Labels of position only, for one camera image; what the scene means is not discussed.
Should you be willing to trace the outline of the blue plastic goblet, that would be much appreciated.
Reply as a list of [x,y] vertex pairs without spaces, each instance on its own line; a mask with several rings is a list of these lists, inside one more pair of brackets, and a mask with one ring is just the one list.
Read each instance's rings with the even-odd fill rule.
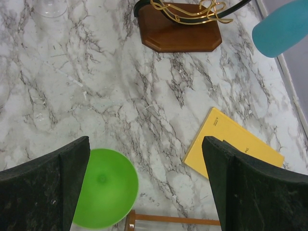
[[308,34],[308,1],[287,3],[258,23],[252,31],[256,48],[274,58],[296,45]]

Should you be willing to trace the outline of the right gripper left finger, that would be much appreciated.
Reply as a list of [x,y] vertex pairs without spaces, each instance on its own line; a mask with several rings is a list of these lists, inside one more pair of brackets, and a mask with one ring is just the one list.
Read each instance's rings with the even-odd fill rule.
[[2,231],[68,231],[90,157],[87,136],[0,173]]

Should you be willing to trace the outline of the clear wine glass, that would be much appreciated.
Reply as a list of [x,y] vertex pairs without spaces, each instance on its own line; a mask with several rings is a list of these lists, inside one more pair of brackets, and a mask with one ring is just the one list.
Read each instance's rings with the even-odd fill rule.
[[34,0],[33,8],[36,13],[48,18],[56,18],[67,10],[66,0]]

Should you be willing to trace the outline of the green plastic goblet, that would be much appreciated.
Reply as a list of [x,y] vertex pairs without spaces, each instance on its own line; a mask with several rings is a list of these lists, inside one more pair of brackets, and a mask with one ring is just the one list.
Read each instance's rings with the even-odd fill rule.
[[86,229],[117,224],[133,208],[139,179],[130,160],[110,149],[92,149],[73,223]]

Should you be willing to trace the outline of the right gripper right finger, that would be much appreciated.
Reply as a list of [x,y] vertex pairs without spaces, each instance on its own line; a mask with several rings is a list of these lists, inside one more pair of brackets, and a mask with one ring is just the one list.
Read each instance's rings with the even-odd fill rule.
[[223,231],[306,231],[308,177],[205,136],[202,152]]

